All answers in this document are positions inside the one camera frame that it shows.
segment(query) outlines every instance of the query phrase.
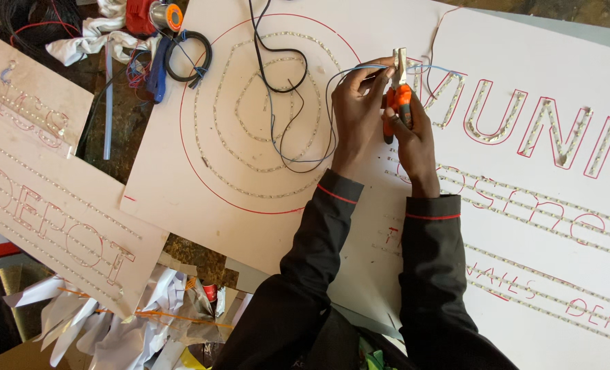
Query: left hand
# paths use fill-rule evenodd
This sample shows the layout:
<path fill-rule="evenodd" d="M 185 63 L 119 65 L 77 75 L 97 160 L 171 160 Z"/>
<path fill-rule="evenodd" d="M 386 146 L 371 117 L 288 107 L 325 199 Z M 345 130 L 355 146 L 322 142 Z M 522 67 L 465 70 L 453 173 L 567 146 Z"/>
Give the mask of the left hand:
<path fill-rule="evenodd" d="M 337 174 L 350 178 L 358 169 L 358 160 L 362 158 L 376 126 L 382 124 L 381 102 L 383 91 L 396 71 L 394 57 L 375 59 L 359 64 L 380 64 L 390 66 L 383 69 L 375 80 L 364 80 L 378 68 L 356 69 L 349 72 L 346 79 L 333 91 L 333 110 L 337 118 L 339 144 L 334 153 L 331 169 Z"/>

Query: solder wire spool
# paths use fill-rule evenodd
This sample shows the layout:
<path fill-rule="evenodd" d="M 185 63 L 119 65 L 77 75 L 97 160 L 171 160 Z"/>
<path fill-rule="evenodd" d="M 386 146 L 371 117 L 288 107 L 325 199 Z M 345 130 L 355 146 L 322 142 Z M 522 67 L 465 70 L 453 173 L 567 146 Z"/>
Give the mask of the solder wire spool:
<path fill-rule="evenodd" d="M 150 4 L 150 20 L 157 29 L 170 28 L 173 32 L 177 32 L 184 17 L 177 5 L 155 1 Z"/>

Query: black sleeve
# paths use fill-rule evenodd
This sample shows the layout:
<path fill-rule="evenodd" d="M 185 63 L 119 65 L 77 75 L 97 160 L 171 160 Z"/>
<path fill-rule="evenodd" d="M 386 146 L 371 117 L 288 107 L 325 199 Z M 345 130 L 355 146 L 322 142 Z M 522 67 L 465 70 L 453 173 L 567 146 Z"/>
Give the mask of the black sleeve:
<path fill-rule="evenodd" d="M 326 171 L 280 262 L 281 274 L 257 288 L 215 370 L 288 369 L 312 345 L 330 307 L 326 291 L 339 271 L 339 252 L 363 187 Z"/>
<path fill-rule="evenodd" d="M 408 357 L 424 370 L 516 369 L 465 310 L 460 197 L 408 198 L 402 247 L 399 331 Z"/>

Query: pliers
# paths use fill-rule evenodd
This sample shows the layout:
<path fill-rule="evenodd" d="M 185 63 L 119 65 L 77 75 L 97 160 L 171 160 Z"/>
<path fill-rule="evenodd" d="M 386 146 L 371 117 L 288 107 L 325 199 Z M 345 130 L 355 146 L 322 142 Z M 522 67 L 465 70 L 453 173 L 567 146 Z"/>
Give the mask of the pliers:
<path fill-rule="evenodd" d="M 394 109 L 394 112 L 399 114 L 401 122 L 408 130 L 412 130 L 412 114 L 410 113 L 412 90 L 406 82 L 406 68 L 408 66 L 406 48 L 394 49 L 393 55 L 396 72 L 392 76 L 392 86 L 387 90 L 387 96 L 381 108 L 391 107 Z M 387 117 L 383 119 L 383 139 L 386 144 L 392 144 L 392 141 L 394 141 L 394 131 L 389 126 Z"/>

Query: hand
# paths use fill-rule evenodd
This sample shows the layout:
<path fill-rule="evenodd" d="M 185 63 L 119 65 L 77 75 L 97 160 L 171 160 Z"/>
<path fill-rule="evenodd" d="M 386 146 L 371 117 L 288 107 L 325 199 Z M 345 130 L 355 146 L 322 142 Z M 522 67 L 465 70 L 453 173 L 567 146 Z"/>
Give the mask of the hand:
<path fill-rule="evenodd" d="M 388 118 L 399 141 L 399 161 L 412 182 L 412 197 L 438 198 L 440 181 L 436 172 L 431 119 L 424 112 L 415 93 L 412 93 L 410 99 L 410 111 L 412 130 L 408 130 L 392 108 L 386 108 L 383 114 Z"/>
<path fill-rule="evenodd" d="M 365 78 L 379 71 L 378 68 L 351 71 L 334 89 L 332 95 L 339 135 L 332 170 L 350 179 L 353 179 L 358 169 L 358 160 L 362 158 L 376 126 L 382 123 L 380 110 L 383 92 L 395 72 L 394 57 L 375 59 L 363 64 L 381 64 L 390 67 L 383 69 L 374 80 L 365 80 Z"/>

